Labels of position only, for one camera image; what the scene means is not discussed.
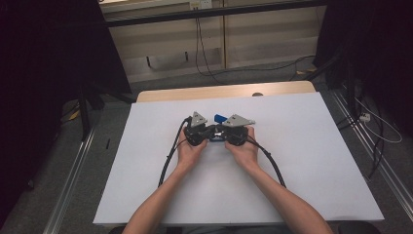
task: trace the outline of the hand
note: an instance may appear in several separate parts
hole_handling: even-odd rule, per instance
[[[250,126],[246,126],[248,128],[248,135],[255,139],[254,128]],[[233,144],[228,143],[225,141],[225,148],[227,148],[231,153],[234,155],[235,161],[240,165],[243,169],[247,170],[253,166],[258,166],[257,162],[257,154],[258,148],[246,142],[243,145],[236,146]]]
[[[201,152],[207,146],[207,140],[197,146],[192,146],[187,140],[184,134],[184,129],[179,133],[178,140],[178,165],[177,167],[182,167],[185,170],[190,171],[197,165],[200,158]]]

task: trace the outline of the white sheet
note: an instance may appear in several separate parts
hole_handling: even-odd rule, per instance
[[[198,111],[256,121],[257,141],[272,153],[288,189],[327,220],[383,219],[320,94],[145,102],[132,105],[94,223],[126,223],[157,188],[182,120]],[[265,155],[259,164],[277,176]],[[176,165],[176,152],[166,178]],[[165,224],[282,222],[223,142],[210,142],[174,196]]]

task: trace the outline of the electrical outlet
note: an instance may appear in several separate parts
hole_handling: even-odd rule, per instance
[[[212,0],[201,0],[201,9],[211,9],[212,8]]]
[[[191,1],[189,2],[189,10],[194,11],[201,9],[201,2],[200,1]]]
[[[360,120],[364,122],[370,121],[370,114],[369,113],[361,113]]]

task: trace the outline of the wooden table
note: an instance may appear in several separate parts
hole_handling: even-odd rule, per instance
[[[316,90],[309,81],[261,83],[247,85],[214,86],[174,90],[144,91],[137,97],[138,102],[161,100],[185,100],[203,98],[251,97],[314,93]]]

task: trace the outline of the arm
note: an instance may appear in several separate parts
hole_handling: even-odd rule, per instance
[[[183,131],[179,134],[179,141],[185,139]],[[182,179],[195,167],[207,141],[194,147],[186,140],[178,146],[178,163],[167,180],[143,202],[131,217],[123,233],[154,233],[161,222],[169,202],[173,197]]]
[[[253,128],[248,127],[248,134],[255,138]],[[259,167],[256,146],[248,142],[241,146],[225,142],[225,147],[233,153],[237,163],[249,174],[294,233],[332,233],[312,206],[281,186]]]

